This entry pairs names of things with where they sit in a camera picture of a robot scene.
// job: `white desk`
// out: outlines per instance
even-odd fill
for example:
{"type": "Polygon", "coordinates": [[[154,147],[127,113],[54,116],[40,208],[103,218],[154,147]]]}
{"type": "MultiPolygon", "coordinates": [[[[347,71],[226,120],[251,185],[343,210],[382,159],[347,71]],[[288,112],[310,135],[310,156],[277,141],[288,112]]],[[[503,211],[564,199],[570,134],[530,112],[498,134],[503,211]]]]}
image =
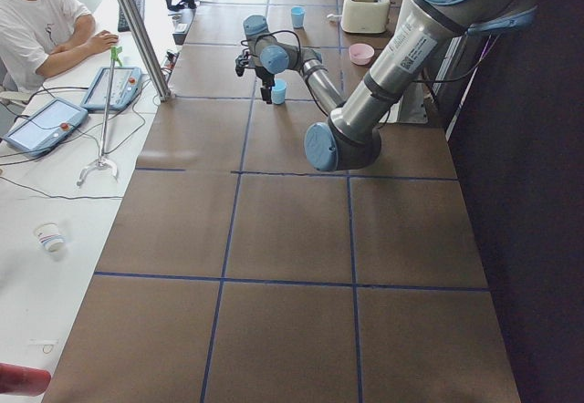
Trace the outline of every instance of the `white desk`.
{"type": "MultiPolygon", "coordinates": [[[[153,31],[151,41],[163,61],[166,49],[175,49],[172,41],[172,20],[167,17],[163,0],[146,0],[145,24],[153,31]]],[[[105,0],[95,13],[99,29],[116,31],[118,4],[105,0]]],[[[129,32],[120,35],[124,65],[142,67],[140,54],[129,32]]],[[[99,67],[109,65],[110,53],[89,58],[80,66],[53,77],[45,83],[50,87],[88,87],[99,67]]],[[[83,91],[55,96],[79,103],[83,91]]],[[[26,109],[32,114],[51,97],[37,95],[26,109]]],[[[82,188],[76,185],[81,169],[98,157],[95,140],[82,137],[59,146],[38,161],[2,167],[2,176],[52,195],[122,196],[134,169],[135,160],[148,135],[157,110],[158,96],[151,84],[142,92],[135,110],[146,124],[108,158],[120,169],[115,181],[110,170],[94,170],[82,188]]],[[[90,115],[81,130],[101,123],[103,116],[90,115]]],[[[112,149],[141,124],[141,119],[129,109],[108,125],[108,144],[112,149]]],[[[96,139],[101,126],[90,132],[96,139]]],[[[0,155],[14,153],[6,143],[0,144],[0,155]]],[[[6,163],[25,158],[0,159],[6,163]]],[[[3,217],[0,242],[0,362],[55,371],[73,321],[87,289],[90,277],[110,227],[120,207],[120,200],[56,200],[47,199],[30,190],[0,181],[0,213],[3,217]],[[55,222],[66,238],[66,246],[48,253],[38,243],[32,231],[40,223],[55,222]]],[[[1,403],[39,402],[36,398],[0,395],[1,403]]]]}

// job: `blue cup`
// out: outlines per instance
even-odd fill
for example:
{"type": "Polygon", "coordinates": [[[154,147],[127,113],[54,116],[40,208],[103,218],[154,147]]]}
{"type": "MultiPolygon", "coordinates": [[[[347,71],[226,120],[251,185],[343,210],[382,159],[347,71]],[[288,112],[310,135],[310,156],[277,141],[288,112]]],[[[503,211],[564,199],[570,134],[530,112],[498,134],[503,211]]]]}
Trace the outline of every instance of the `blue cup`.
{"type": "Polygon", "coordinates": [[[283,104],[286,100],[286,81],[284,79],[276,79],[275,85],[272,87],[272,103],[276,105],[283,104]]]}
{"type": "Polygon", "coordinates": [[[290,15],[292,17],[292,26],[295,29],[304,27],[304,8],[302,6],[294,6],[290,10],[290,15]]]}

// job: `man's arm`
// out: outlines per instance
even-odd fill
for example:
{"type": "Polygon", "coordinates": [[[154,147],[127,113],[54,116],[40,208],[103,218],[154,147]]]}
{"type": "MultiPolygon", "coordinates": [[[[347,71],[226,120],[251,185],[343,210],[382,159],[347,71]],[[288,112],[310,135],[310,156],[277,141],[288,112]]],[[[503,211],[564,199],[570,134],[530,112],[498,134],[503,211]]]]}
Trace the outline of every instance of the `man's arm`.
{"type": "Polygon", "coordinates": [[[75,21],[75,29],[71,38],[65,43],[56,46],[51,51],[51,55],[58,54],[59,52],[65,52],[66,50],[70,50],[73,47],[82,45],[93,35],[94,30],[95,19],[93,18],[93,15],[80,15],[75,21]]]}
{"type": "Polygon", "coordinates": [[[108,50],[117,42],[118,36],[109,31],[101,31],[82,45],[49,55],[36,73],[44,78],[54,77],[73,68],[84,59],[108,50]]]}

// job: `pink bowl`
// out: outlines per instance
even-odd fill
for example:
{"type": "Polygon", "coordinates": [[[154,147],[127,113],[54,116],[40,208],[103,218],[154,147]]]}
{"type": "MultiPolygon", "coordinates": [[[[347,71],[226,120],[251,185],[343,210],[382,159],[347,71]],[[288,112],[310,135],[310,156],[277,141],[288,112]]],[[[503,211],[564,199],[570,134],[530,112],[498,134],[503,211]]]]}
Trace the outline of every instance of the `pink bowl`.
{"type": "Polygon", "coordinates": [[[374,53],[375,50],[373,50],[373,47],[365,43],[356,43],[349,47],[350,62],[358,66],[369,64],[374,53]]]}

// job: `red object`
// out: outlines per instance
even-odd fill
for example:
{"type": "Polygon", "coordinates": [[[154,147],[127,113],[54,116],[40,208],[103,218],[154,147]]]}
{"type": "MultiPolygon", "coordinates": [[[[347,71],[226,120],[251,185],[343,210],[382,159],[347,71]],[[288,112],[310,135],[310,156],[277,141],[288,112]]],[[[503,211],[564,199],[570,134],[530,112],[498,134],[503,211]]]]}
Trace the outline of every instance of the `red object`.
{"type": "Polygon", "coordinates": [[[38,396],[45,392],[51,373],[44,369],[0,364],[0,394],[38,396]]]}

